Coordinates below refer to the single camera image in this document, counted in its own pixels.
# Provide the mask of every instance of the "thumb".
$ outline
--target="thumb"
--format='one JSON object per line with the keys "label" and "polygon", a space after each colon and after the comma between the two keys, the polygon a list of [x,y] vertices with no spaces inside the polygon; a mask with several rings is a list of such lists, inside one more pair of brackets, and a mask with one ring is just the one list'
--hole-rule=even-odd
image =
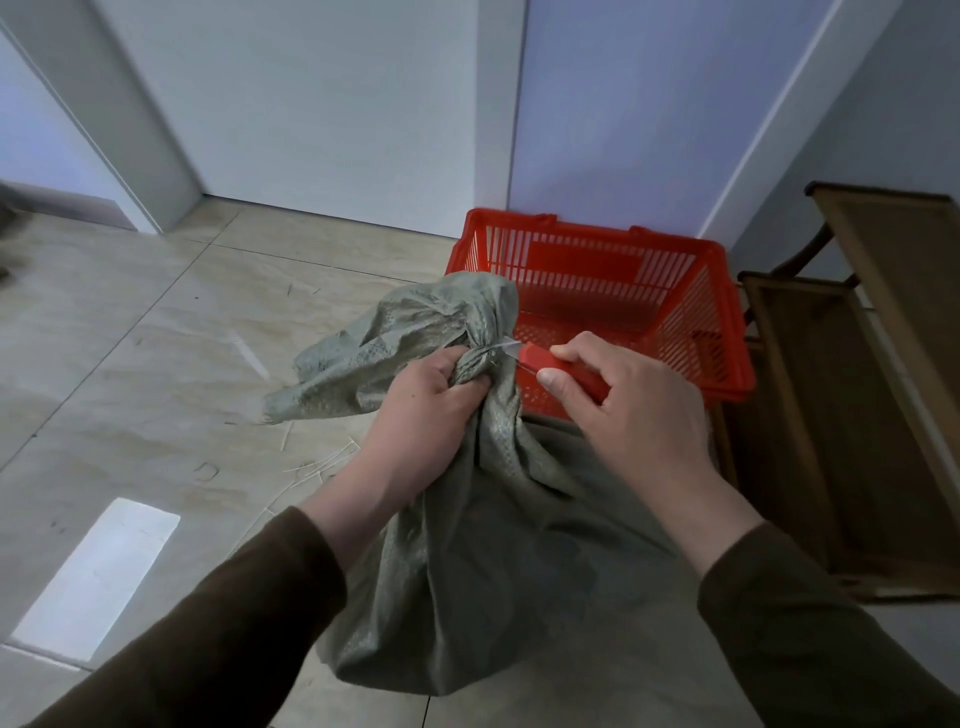
{"label": "thumb", "polygon": [[577,384],[576,379],[562,369],[546,368],[537,372],[537,381],[543,389],[560,400],[573,421],[583,426],[596,414],[597,405]]}
{"label": "thumb", "polygon": [[457,411],[469,416],[480,406],[480,402],[490,391],[490,385],[490,378],[481,375],[463,384],[454,384],[444,392],[444,397],[453,402]]}

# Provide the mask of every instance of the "baseboard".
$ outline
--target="baseboard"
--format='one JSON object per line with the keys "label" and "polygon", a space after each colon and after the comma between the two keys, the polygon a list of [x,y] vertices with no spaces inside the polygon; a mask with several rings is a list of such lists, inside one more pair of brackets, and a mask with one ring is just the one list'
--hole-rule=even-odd
{"label": "baseboard", "polygon": [[133,223],[113,200],[102,197],[61,192],[33,184],[0,182],[0,204],[25,212],[39,212],[87,223],[136,230]]}

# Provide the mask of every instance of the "white wall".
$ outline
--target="white wall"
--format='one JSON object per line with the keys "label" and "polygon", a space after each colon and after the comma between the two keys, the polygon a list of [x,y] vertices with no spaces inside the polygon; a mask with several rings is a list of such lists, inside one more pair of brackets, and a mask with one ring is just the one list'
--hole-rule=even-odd
{"label": "white wall", "polygon": [[[960,200],[960,3],[908,0],[730,253],[768,271],[823,223],[812,180],[946,192]],[[804,272],[843,279],[833,245]]]}
{"label": "white wall", "polygon": [[696,235],[831,0],[531,0],[511,208]]}
{"label": "white wall", "polygon": [[114,201],[139,230],[152,231],[43,81],[0,33],[0,182]]}

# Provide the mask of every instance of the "right hand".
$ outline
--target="right hand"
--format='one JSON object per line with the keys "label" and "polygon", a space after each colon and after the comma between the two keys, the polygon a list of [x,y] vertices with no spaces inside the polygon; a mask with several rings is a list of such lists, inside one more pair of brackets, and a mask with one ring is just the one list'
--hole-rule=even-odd
{"label": "right hand", "polygon": [[643,491],[712,471],[703,398],[669,366],[588,331],[550,347],[550,353],[583,362],[610,385],[597,405],[566,372],[537,374],[604,463],[632,488]]}

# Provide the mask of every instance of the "red plastic basket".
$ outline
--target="red plastic basket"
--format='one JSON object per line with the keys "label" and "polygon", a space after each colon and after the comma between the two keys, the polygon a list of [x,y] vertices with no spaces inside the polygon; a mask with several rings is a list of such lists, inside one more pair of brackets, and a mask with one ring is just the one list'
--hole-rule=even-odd
{"label": "red plastic basket", "polygon": [[[717,243],[477,208],[446,266],[457,271],[516,284],[518,341],[549,347],[590,330],[666,362],[708,403],[743,400],[754,388],[739,299]],[[517,370],[516,380],[525,411],[566,416],[534,376]]]}

